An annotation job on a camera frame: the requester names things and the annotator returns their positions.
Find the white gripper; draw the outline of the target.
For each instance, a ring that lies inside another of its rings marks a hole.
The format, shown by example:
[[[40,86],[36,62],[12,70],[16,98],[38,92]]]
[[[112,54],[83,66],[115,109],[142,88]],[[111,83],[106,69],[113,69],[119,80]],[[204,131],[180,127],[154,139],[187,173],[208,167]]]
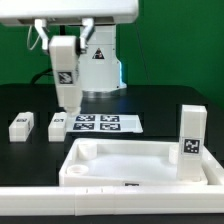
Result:
[[[95,25],[133,23],[139,15],[139,0],[0,0],[0,23],[33,25],[47,53],[49,25],[82,24],[80,52],[85,54]]]

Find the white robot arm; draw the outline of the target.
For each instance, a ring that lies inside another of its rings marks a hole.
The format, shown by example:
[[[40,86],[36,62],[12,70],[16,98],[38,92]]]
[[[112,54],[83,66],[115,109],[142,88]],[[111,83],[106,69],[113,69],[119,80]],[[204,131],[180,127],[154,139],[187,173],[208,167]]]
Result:
[[[138,14],[138,0],[0,0],[0,24],[32,26],[42,39],[63,107],[126,88],[116,26]]]

